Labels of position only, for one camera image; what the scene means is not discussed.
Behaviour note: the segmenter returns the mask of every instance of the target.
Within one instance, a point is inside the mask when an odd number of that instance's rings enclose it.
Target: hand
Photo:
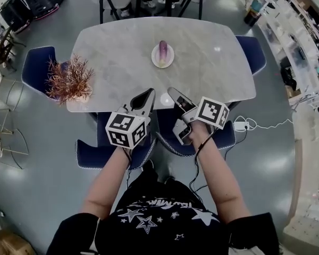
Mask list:
[[[205,123],[199,120],[195,120],[190,123],[190,126],[191,126],[191,133],[189,135],[189,138],[193,142],[202,143],[208,138],[209,133]]]

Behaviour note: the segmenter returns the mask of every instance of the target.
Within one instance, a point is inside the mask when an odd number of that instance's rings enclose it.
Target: dried reddish-brown plant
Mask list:
[[[49,71],[48,83],[51,88],[47,94],[57,99],[60,105],[91,96],[89,79],[94,75],[94,70],[87,69],[87,60],[81,61],[78,55],[74,55],[65,69],[60,63],[50,60]]]

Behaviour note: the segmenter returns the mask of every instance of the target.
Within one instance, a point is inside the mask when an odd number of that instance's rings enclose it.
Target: floor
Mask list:
[[[174,10],[177,16],[179,7]],[[276,125],[291,118],[286,92],[278,66],[261,31],[243,23],[245,9],[238,0],[209,0],[204,4],[203,20],[229,26],[236,35],[259,39],[267,59],[266,68],[255,79],[257,96],[242,102],[231,113],[251,117],[262,126]],[[198,16],[197,5],[191,4],[185,18]],[[110,21],[105,12],[104,21]],[[19,40],[28,48],[19,49],[18,71],[7,78],[20,78],[29,48],[52,45],[59,61],[70,58],[79,32],[99,23],[98,6],[91,0],[65,0],[60,9],[45,19],[34,22]],[[15,227],[39,253],[45,253],[59,223],[78,212],[97,170],[77,166],[74,154],[76,139],[96,144],[95,124],[86,114],[69,113],[29,88],[24,88],[16,110],[11,113],[14,127],[23,133],[29,156],[19,156],[23,170],[0,164],[0,208],[6,222]],[[243,133],[237,135],[240,140]],[[12,147],[23,150],[21,138],[15,133]],[[167,162],[177,180],[188,184],[195,176],[191,158],[169,154],[158,144],[157,162]],[[227,155],[227,162],[237,177],[245,202],[253,214],[271,212],[279,235],[287,224],[295,165],[293,126],[286,123],[276,129],[257,129],[236,145]],[[139,174],[134,171],[131,179]],[[196,188],[205,179],[200,175]],[[125,179],[120,195],[125,189]],[[216,210],[207,188],[199,191],[204,204]]]

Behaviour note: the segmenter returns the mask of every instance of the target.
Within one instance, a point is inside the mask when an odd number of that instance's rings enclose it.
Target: power strip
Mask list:
[[[245,131],[249,130],[249,122],[247,121],[235,121],[234,122],[235,131]]]

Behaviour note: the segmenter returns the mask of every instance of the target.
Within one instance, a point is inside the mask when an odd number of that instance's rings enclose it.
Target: person's left arm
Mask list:
[[[128,165],[129,159],[123,148],[117,147],[92,183],[80,212],[100,219],[108,217]]]

